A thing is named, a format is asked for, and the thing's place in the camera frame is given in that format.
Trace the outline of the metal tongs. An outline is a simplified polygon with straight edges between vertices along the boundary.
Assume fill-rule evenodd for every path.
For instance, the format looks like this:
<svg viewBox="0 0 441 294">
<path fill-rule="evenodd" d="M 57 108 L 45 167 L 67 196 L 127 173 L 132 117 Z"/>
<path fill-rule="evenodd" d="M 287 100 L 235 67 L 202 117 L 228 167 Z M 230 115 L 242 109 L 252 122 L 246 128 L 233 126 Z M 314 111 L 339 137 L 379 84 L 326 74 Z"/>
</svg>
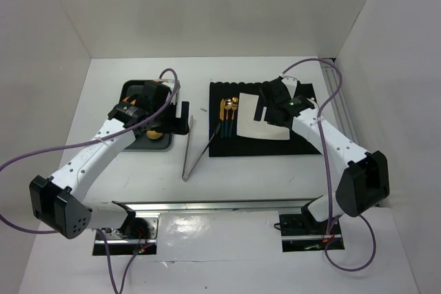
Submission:
<svg viewBox="0 0 441 294">
<path fill-rule="evenodd" d="M 181 179 L 183 182 L 187 182 L 195 172 L 198 164 L 202 160 L 205 153 L 208 151 L 214 138 L 218 135 L 221 130 L 221 124 L 215 126 L 214 132 L 209 135 L 206 141 L 197 142 L 196 134 L 194 133 L 196 121 L 193 116 L 189 118 L 189 132 L 186 135 L 185 149 L 184 149 L 184 159 L 181 172 Z"/>
</svg>

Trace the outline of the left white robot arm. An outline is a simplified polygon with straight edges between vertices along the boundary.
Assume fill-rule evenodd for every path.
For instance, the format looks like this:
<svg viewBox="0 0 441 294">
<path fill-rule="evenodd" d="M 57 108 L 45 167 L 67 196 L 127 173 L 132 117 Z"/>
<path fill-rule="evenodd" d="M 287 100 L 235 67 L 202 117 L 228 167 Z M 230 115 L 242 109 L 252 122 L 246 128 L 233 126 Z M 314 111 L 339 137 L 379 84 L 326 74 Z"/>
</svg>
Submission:
<svg viewBox="0 0 441 294">
<path fill-rule="evenodd" d="M 144 227 L 135 211 L 121 202 L 86 205 L 83 201 L 107 166 L 142 134 L 189 133 L 189 102 L 177 103 L 178 89 L 178 83 L 148 80 L 138 94 L 122 98 L 89 146 L 48 178 L 32 180 L 34 216 L 67 239 L 86 229 L 111 229 L 127 238 Z"/>
</svg>

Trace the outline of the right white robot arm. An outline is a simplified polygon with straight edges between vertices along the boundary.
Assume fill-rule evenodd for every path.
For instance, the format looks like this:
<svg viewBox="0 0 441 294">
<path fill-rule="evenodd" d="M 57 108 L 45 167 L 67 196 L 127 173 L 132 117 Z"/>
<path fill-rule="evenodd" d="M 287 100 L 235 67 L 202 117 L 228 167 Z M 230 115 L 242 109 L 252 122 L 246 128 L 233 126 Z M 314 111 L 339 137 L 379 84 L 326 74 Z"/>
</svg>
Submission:
<svg viewBox="0 0 441 294">
<path fill-rule="evenodd" d="M 313 145 L 340 177 L 336 190 L 308 202 L 301 213 L 311 223 L 329 216 L 358 217 L 390 194 L 386 156 L 369 152 L 325 120 L 310 98 L 298 95 L 298 81 L 282 77 L 264 82 L 265 122 L 285 127 Z"/>
</svg>

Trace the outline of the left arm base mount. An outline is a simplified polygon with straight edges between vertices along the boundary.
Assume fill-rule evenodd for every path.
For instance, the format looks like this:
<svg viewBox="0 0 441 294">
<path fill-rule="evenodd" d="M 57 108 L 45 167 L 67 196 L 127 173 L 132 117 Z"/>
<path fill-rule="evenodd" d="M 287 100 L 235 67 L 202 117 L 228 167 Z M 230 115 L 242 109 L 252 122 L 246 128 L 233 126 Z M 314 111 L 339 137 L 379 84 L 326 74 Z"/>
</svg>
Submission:
<svg viewBox="0 0 441 294">
<path fill-rule="evenodd" d="M 138 212 L 129 235 L 115 229 L 102 229 L 111 256 L 156 255 L 159 213 Z"/>
</svg>

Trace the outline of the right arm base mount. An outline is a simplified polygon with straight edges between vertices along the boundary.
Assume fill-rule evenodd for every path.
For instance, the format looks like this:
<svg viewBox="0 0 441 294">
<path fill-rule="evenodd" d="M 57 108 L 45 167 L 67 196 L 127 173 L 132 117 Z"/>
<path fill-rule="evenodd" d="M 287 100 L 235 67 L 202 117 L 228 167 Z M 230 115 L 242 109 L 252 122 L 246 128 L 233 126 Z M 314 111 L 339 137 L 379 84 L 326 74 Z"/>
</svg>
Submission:
<svg viewBox="0 0 441 294">
<path fill-rule="evenodd" d="M 323 251 L 328 243 L 330 250 L 344 250 L 342 231 L 337 222 L 326 234 L 327 221 L 307 224 L 302 214 L 280 214 L 273 225 L 280 232 L 283 253 Z"/>
</svg>

